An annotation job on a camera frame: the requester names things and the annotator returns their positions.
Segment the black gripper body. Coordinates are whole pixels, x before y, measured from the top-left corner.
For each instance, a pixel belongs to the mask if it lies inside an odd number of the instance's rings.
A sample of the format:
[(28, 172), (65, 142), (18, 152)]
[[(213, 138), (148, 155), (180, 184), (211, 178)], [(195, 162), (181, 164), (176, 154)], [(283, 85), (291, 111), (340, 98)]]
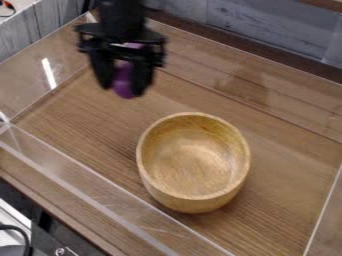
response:
[(143, 0), (98, 0), (97, 14), (97, 22), (74, 27), (92, 67), (112, 69), (116, 60), (161, 67), (167, 38), (147, 27)]

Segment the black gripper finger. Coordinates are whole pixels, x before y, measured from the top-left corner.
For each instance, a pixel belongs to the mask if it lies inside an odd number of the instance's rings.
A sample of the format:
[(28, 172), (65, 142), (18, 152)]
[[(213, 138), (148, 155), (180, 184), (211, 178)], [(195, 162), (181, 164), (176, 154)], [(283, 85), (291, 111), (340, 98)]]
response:
[(153, 66), (149, 62), (136, 60), (132, 62), (130, 93), (140, 97), (152, 83)]
[(106, 90), (110, 87), (114, 73), (112, 57), (106, 51), (92, 50), (89, 52), (89, 62), (98, 85)]

